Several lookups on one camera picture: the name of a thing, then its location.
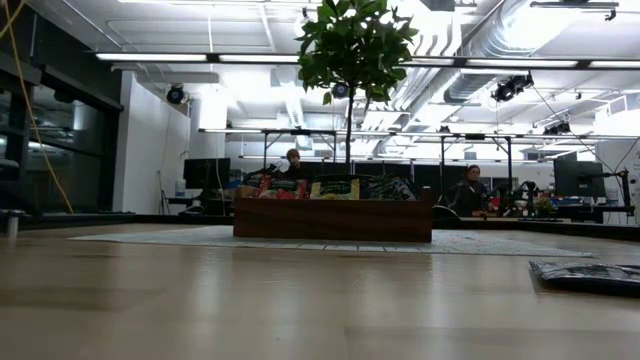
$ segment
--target green leaves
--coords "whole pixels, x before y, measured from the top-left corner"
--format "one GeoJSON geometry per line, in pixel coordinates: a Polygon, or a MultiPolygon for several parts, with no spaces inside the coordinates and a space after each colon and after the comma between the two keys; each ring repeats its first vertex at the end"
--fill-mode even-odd
{"type": "MultiPolygon", "coordinates": [[[[391,89],[407,77],[398,65],[411,60],[408,43],[418,30],[410,27],[411,18],[398,16],[397,8],[389,9],[387,1],[323,1],[318,20],[307,22],[304,35],[297,39],[301,42],[298,78],[305,91],[345,83],[364,90],[373,101],[390,100],[391,89]],[[355,14],[345,17],[349,9],[355,14]],[[381,23],[389,12],[392,22],[381,23]]],[[[323,103],[330,102],[331,94],[324,94],[323,103]]]]}

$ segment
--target white wall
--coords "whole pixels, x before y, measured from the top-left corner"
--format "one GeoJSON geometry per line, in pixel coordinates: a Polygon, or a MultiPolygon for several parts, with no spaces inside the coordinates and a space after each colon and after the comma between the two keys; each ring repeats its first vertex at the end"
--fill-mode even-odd
{"type": "MultiPolygon", "coordinates": [[[[141,86],[132,72],[123,73],[121,103],[113,209],[158,214],[158,172],[173,197],[175,181],[182,178],[190,120],[141,86]]],[[[172,207],[172,213],[179,209],[172,207]]]]}
{"type": "Polygon", "coordinates": [[[224,134],[201,133],[198,129],[206,126],[206,120],[211,118],[211,102],[215,99],[196,99],[191,102],[191,135],[188,157],[190,159],[223,158],[225,153],[224,134]]]}

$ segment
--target gray rug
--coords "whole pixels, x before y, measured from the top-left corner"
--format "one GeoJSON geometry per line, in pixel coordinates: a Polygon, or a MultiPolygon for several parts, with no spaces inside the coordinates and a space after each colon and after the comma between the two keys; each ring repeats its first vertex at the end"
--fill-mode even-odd
{"type": "Polygon", "coordinates": [[[434,230],[431,244],[236,238],[233,236],[232,226],[207,226],[134,234],[92,235],[81,236],[71,240],[325,251],[592,257],[592,254],[589,253],[561,250],[495,236],[480,235],[472,231],[456,230],[434,230]]]}

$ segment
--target wooden planter box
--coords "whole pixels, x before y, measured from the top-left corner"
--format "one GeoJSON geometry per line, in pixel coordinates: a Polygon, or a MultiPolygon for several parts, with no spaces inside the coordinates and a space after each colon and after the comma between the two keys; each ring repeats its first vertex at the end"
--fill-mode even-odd
{"type": "Polygon", "coordinates": [[[431,242],[431,194],[421,201],[235,201],[233,235],[239,237],[431,242]]]}

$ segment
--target wooden floor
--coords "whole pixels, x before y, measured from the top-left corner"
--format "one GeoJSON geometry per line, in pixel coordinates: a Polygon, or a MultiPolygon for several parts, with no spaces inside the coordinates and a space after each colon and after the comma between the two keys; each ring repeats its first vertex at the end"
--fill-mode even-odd
{"type": "MultiPolygon", "coordinates": [[[[0,239],[0,359],[640,358],[639,300],[541,289],[527,257],[65,241],[175,228],[0,239]]],[[[640,262],[634,243],[500,236],[640,262]]]]}

